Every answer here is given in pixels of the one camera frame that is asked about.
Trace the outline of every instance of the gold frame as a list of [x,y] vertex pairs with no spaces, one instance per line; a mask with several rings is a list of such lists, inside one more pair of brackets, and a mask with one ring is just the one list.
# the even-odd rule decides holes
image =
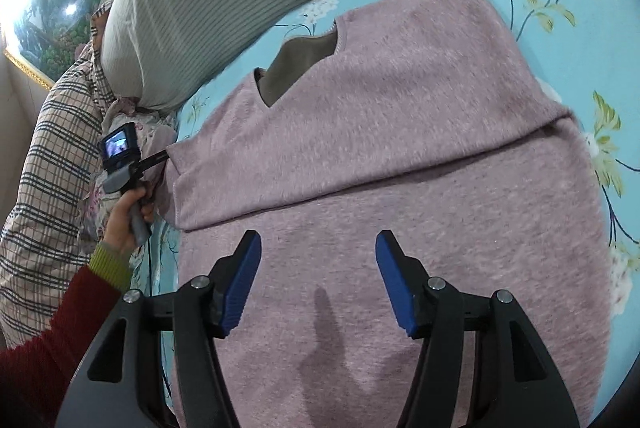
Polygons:
[[31,78],[32,81],[36,82],[36,84],[44,87],[47,91],[51,90],[51,88],[53,87],[53,81],[46,74],[44,74],[40,69],[37,69],[35,66],[31,65],[30,62],[28,62],[20,55],[16,56],[15,54],[11,53],[4,46],[4,31],[2,31],[2,36],[0,38],[2,40],[2,52],[4,53],[4,56],[9,59],[9,62],[14,64],[18,69],[20,69],[20,71]]

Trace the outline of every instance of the red sleeve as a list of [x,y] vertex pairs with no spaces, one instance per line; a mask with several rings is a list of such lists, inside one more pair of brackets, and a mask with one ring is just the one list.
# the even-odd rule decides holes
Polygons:
[[66,388],[120,292],[83,267],[51,319],[51,328],[0,353],[0,374],[53,425]]

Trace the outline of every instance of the blue bedsheet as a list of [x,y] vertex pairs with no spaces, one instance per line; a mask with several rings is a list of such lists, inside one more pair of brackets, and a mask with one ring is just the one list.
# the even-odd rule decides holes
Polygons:
[[[285,16],[260,40],[204,85],[183,106],[179,139],[195,134],[204,119],[248,72],[268,67],[284,39],[319,34],[348,9],[378,0],[315,0]],[[594,408],[597,414],[625,378],[640,351],[640,0],[490,0],[513,31],[547,94],[580,119],[602,189],[604,236],[612,259],[612,337]],[[154,294],[177,284],[179,233],[161,221],[152,246]],[[136,282],[148,290],[148,265]],[[164,343],[170,376],[172,339]]]

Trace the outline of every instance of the pink sweater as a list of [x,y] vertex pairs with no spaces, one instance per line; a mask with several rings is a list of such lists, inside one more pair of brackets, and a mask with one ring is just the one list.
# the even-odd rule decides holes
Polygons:
[[396,426],[420,344],[396,325],[376,266],[383,228],[460,291],[510,289],[585,424],[607,354],[609,259],[571,112],[545,97],[487,0],[384,0],[339,17],[337,33],[335,53],[272,107],[250,74],[169,148],[180,283],[246,229],[262,236],[244,317],[218,343],[241,425]]

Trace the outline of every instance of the human hand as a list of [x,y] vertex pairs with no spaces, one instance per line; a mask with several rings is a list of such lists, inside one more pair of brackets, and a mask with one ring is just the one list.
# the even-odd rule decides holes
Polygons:
[[[133,204],[139,199],[142,199],[146,193],[146,189],[142,186],[125,192],[111,210],[111,215],[104,231],[104,238],[102,240],[126,262],[129,262],[131,253],[136,249],[136,240],[130,227],[131,219],[129,217],[129,210]],[[142,206],[140,212],[146,222],[153,222],[154,206],[152,203]]]

